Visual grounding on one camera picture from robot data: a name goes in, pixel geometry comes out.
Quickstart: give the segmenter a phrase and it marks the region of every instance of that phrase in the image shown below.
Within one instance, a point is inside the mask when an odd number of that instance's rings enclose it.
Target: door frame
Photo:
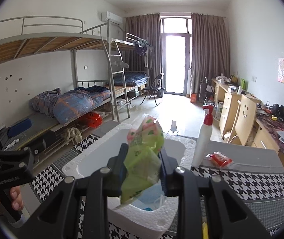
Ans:
[[[192,34],[189,33],[162,33],[162,41],[163,41],[163,86],[166,87],[166,37],[167,36],[182,36],[185,38],[185,70],[184,70],[184,89],[183,93],[175,93],[175,92],[167,92],[164,90],[166,94],[174,94],[174,95],[182,95],[186,96],[187,93],[187,81],[189,76],[189,68],[190,68],[190,37]]]

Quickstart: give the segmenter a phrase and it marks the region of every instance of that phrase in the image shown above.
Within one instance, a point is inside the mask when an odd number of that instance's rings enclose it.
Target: upper bunk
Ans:
[[[36,23],[36,24],[25,24],[25,20],[28,18],[59,18],[74,20],[78,24],[54,24],[54,23]],[[14,20],[22,20],[21,35],[11,36],[0,39],[0,64],[30,55],[36,55],[40,53],[48,53],[54,51],[66,51],[66,50],[101,50],[104,46],[107,46],[108,38],[103,36],[94,35],[95,29],[99,29],[101,34],[101,27],[108,26],[109,36],[109,25],[110,22],[94,26],[83,30],[83,21],[76,18],[60,17],[60,16],[25,16],[15,17],[10,19],[1,20],[0,23]],[[25,27],[31,26],[67,26],[80,28],[79,33],[69,32],[39,32],[39,33],[28,33],[23,34]],[[119,40],[111,38],[111,50],[116,49],[116,43],[121,51],[134,49],[136,42],[146,42],[139,37],[132,34],[126,34],[126,40]]]

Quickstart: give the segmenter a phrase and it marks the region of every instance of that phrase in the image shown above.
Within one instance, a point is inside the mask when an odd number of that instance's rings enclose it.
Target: white foam container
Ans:
[[[121,123],[95,141],[63,167],[65,175],[76,179],[90,176],[107,165],[110,157],[117,156],[122,143],[132,126]],[[189,138],[164,134],[164,147],[168,156],[177,159],[180,166],[191,168],[195,141]],[[163,205],[154,211],[145,211],[133,205],[112,210],[120,204],[119,198],[108,197],[108,219],[115,226],[142,239],[156,239],[168,230],[178,208],[178,198],[166,198]]]

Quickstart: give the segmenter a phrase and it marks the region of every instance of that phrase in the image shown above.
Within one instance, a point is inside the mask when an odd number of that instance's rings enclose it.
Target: red candy package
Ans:
[[[220,169],[224,169],[233,163],[232,159],[223,155],[221,152],[214,152],[207,155],[206,157],[211,160],[212,164],[219,167]]]

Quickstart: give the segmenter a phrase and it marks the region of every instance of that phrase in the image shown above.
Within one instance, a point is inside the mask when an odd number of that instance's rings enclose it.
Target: curtain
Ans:
[[[148,14],[126,18],[125,32],[148,40],[153,47],[152,67],[149,68],[152,83],[156,76],[162,73],[162,33],[160,14]],[[139,56],[134,50],[126,51],[124,61],[129,64],[127,71],[146,72],[144,56]]]
[[[192,14],[192,93],[199,93],[200,82],[221,75],[229,76],[229,35],[223,17]]]

